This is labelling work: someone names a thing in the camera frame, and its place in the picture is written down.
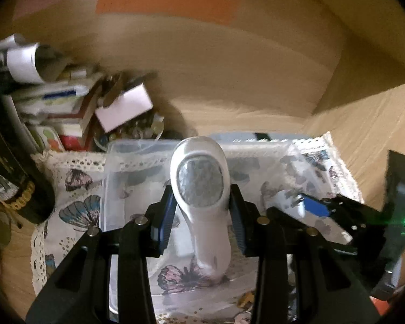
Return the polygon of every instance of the clutter pile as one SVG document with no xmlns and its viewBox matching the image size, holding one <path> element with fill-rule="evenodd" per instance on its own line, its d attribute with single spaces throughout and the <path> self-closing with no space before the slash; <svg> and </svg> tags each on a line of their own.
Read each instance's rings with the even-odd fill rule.
<svg viewBox="0 0 405 324">
<path fill-rule="evenodd" d="M 116 139 L 159 139 L 164 118 L 144 80 L 109 76 L 20 34 L 0 41 L 1 98 L 29 154 L 106 151 Z"/>
</svg>

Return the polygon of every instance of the clear plastic container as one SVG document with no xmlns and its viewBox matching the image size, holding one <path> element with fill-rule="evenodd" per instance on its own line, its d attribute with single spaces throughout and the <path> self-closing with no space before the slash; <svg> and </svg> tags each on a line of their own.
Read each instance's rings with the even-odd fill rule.
<svg viewBox="0 0 405 324">
<path fill-rule="evenodd" d="M 170 178 L 171 156 L 178 143 L 177 140 L 118 140 L 109 145 L 99 218 L 102 230 L 123 227 L 161 199 Z M 299 193 L 323 198 L 331 192 L 330 186 L 316 176 L 291 141 L 220 145 L 227 158 L 231 183 L 238 184 L 244 199 L 255 203 L 263 214 L 266 208 L 276 205 L 300 218 L 304 208 L 297 203 Z M 254 289 L 257 259 L 241 255 L 231 231 L 231 263 L 223 283 L 203 287 L 165 282 L 167 273 L 180 282 L 185 274 L 193 271 L 190 239 L 187 224 L 177 208 L 164 255 L 147 259 L 153 305 L 157 312 L 179 309 L 181 313 L 192 314 L 195 307 L 204 307 L 199 314 L 209 318 L 231 306 L 233 297 Z M 111 261 L 110 310 L 118 313 L 117 256 Z"/>
</svg>

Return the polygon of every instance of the black device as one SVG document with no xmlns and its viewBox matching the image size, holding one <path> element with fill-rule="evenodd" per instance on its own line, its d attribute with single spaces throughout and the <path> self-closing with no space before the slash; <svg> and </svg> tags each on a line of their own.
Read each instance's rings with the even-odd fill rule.
<svg viewBox="0 0 405 324">
<path fill-rule="evenodd" d="M 252 324 L 287 323 L 287 254 L 293 255 L 297 324 L 373 324 L 380 319 L 369 299 L 391 294 L 387 274 L 405 247 L 405 156 L 390 151 L 386 201 L 378 212 L 346 197 L 318 201 L 349 231 L 348 245 L 328 242 L 313 227 L 276 207 L 261 216 L 231 185 L 229 209 L 242 253 L 259 257 Z M 159 257 L 168 244 L 176 201 L 166 186 L 160 202 L 123 228 L 92 227 L 48 279 L 31 306 L 27 324 L 113 323 L 109 319 L 110 258 L 118 254 L 119 323 L 155 324 L 146 257 Z"/>
</svg>

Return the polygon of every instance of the screw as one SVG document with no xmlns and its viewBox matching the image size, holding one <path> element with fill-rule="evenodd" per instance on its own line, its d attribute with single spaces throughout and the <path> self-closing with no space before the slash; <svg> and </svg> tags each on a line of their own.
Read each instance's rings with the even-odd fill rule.
<svg viewBox="0 0 405 324">
<path fill-rule="evenodd" d="M 134 219 L 134 222 L 135 222 L 135 224 L 137 224 L 137 225 L 144 225 L 144 224 L 146 224 L 148 221 L 149 221 L 149 220 L 147 219 L 147 217 L 145 217 L 145 216 L 143 216 L 143 215 L 141 215 L 141 216 L 139 216 L 139 217 L 136 217 L 136 218 Z"/>
<path fill-rule="evenodd" d="M 88 236 L 96 236 L 99 232 L 99 228 L 97 226 L 92 226 L 90 229 L 87 230 Z"/>
<path fill-rule="evenodd" d="M 306 232 L 308 233 L 308 235 L 310 236 L 317 236 L 320 232 L 318 231 L 318 229 L 310 226 L 309 228 L 306 228 Z"/>
<path fill-rule="evenodd" d="M 266 216 L 262 215 L 256 219 L 256 222 L 261 225 L 267 225 L 270 223 L 270 220 Z"/>
</svg>

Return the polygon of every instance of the lace trim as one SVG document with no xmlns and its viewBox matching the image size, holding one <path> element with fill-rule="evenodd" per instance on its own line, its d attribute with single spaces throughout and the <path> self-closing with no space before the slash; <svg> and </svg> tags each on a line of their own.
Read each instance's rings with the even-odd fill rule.
<svg viewBox="0 0 405 324">
<path fill-rule="evenodd" d="M 50 150 L 33 154 L 31 158 L 42 172 L 58 168 L 75 168 L 82 171 L 103 172 L 106 154 L 78 151 L 55 152 Z"/>
<path fill-rule="evenodd" d="M 31 271 L 33 274 L 32 284 L 35 294 L 42 290 L 46 283 L 45 249 L 43 247 L 43 226 L 38 225 L 31 236 Z"/>
<path fill-rule="evenodd" d="M 359 184 L 353 178 L 351 172 L 346 167 L 345 162 L 340 158 L 339 151 L 333 143 L 332 135 L 330 132 L 325 133 L 322 138 L 326 141 L 330 147 L 330 154 L 333 156 L 333 160 L 338 163 L 340 171 L 343 172 L 343 178 L 349 185 L 351 192 L 353 193 L 353 199 L 361 203 L 365 203 L 362 192 L 360 191 Z"/>
</svg>

